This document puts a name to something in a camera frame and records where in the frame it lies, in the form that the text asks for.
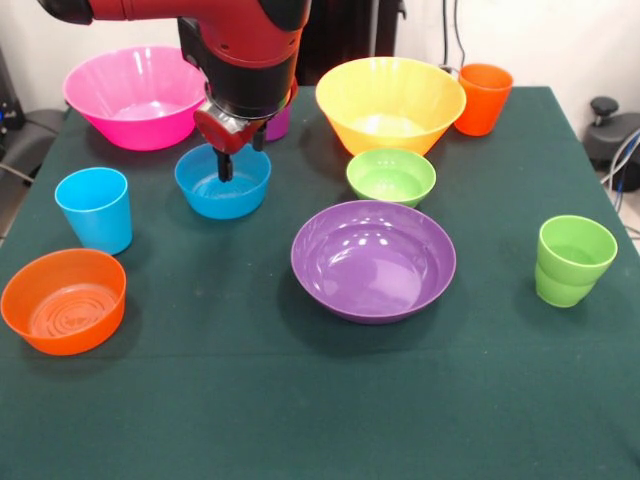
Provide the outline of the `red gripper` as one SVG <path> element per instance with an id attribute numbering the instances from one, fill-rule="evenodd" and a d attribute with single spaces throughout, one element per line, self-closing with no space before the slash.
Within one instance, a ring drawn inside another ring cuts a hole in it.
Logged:
<path id="1" fill-rule="evenodd" d="M 246 120 L 198 109 L 194 113 L 195 124 L 203 137 L 216 149 L 218 179 L 229 182 L 233 178 L 231 155 L 252 140 L 252 147 L 262 151 L 265 142 L 265 125 L 262 120 Z"/>

